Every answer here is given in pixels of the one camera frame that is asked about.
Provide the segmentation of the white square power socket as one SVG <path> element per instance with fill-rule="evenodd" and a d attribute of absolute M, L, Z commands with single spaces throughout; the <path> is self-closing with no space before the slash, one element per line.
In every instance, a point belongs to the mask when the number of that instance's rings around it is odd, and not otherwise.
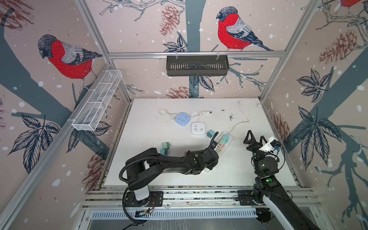
<path fill-rule="evenodd" d="M 206 125 L 204 122 L 193 122 L 191 124 L 191 132 L 194 135 L 206 134 Z"/>

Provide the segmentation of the blue square power socket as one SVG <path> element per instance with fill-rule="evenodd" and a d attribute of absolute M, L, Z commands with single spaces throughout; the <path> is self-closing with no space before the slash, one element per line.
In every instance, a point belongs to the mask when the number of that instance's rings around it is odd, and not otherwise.
<path fill-rule="evenodd" d="M 191 120 L 191 116 L 188 115 L 187 113 L 181 112 L 179 114 L 177 114 L 177 116 L 175 117 L 175 122 L 177 124 L 179 124 L 180 126 L 187 126 Z"/>

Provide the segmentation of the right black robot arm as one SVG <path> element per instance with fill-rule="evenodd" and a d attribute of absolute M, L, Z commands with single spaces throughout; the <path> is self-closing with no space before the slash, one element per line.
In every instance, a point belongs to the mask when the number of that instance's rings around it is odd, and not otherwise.
<path fill-rule="evenodd" d="M 243 144 L 252 153 L 251 162 L 256 175 L 253 201 L 270 208 L 285 230 L 318 230 L 319 227 L 299 209 L 275 177 L 279 167 L 273 152 L 280 149 L 281 143 L 274 137 L 266 140 L 264 136 L 257 141 L 248 130 Z"/>

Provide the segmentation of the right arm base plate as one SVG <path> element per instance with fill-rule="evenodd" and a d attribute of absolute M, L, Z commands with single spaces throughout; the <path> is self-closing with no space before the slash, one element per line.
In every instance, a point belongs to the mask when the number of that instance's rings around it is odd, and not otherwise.
<path fill-rule="evenodd" d="M 239 190 L 237 194 L 238 196 L 235 200 L 239 201 L 241 206 L 258 205 L 259 191 L 257 189 Z"/>

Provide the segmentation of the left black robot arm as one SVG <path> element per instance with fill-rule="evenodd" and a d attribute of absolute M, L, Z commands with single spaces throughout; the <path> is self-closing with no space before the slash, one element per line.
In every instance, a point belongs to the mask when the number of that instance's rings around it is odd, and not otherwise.
<path fill-rule="evenodd" d="M 127 192 L 135 192 L 148 186 L 162 173 L 180 173 L 184 175 L 198 175 L 204 169 L 212 170 L 219 161 L 219 155 L 215 151 L 216 132 L 209 146 L 203 150 L 187 151 L 183 157 L 172 157 L 158 153 L 156 148 L 150 148 L 144 152 L 130 158 L 125 166 L 120 170 L 119 180 L 127 184 L 122 197 L 122 209 L 129 220 L 131 226 L 144 225 L 145 220 L 132 218 L 125 205 Z"/>

